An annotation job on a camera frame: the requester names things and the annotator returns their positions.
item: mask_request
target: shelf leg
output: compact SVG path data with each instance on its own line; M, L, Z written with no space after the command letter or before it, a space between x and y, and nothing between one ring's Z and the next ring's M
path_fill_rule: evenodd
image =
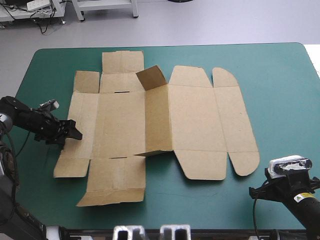
M131 0L132 12L135 18L139 17L137 0Z
M74 10L75 10L75 13L76 13L78 19L80 21L85 20L84 16L81 13L81 9L80 9L80 7L78 5L78 0L72 0L72 3L73 3L73 7L74 7Z

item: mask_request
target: flattened cardboard box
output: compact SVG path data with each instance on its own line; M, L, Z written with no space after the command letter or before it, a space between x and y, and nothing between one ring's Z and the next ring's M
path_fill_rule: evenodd
M158 66L136 75L146 90L146 151L138 156L174 151L194 180L223 180L227 152L238 175L257 168L258 148L232 74L216 69L215 87L200 67L175 66L168 84Z
M141 51L106 52L103 74L77 71L69 118L83 133L67 139L54 177L89 176L79 207L140 202L146 188L145 91L135 72L144 69Z
M76 73L69 117L87 134L67 140L54 171L83 177L91 160L78 206L142 201L144 156L174 151L187 178L197 180L224 179L227 153L237 174L257 168L258 148L231 73L215 68L213 87L202 68L176 66L167 84L157 66L143 70L142 52L102 57L100 89L99 73Z

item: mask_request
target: warning label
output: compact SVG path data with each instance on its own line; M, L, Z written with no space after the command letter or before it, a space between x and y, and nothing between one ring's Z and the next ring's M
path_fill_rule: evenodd
M299 203L300 201L302 201L303 199L306 198L314 198L315 196L313 196L310 192L302 192L298 195L296 195L293 199Z

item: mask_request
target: power strip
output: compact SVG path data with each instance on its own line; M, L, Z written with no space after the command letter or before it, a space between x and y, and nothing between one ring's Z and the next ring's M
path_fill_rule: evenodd
M29 12L50 6L50 0L33 0L26 4Z

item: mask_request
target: gray floor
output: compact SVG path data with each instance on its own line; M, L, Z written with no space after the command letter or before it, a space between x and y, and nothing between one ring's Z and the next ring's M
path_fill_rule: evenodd
M320 43L319 0L140 0L129 9L88 12L79 22L72 4L65 25L47 35L31 22L0 30L0 97L16 94L34 52L42 48Z

